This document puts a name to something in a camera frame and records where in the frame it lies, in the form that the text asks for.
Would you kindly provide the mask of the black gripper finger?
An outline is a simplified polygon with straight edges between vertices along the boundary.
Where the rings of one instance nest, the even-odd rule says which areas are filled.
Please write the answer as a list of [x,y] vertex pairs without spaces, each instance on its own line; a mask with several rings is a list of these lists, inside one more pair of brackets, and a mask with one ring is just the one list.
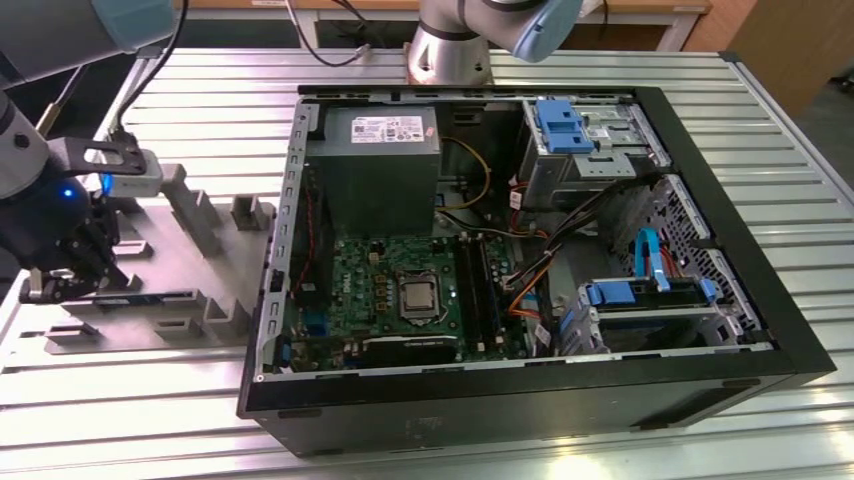
[[85,296],[98,290],[124,290],[129,285],[129,277],[117,267],[113,253],[120,233],[110,199],[89,196],[88,203],[90,209],[82,223],[61,243],[69,258],[65,269],[72,272],[72,277],[61,281],[62,296]]
[[60,304],[94,291],[94,279],[53,276],[32,269],[21,284],[18,301],[21,304]]

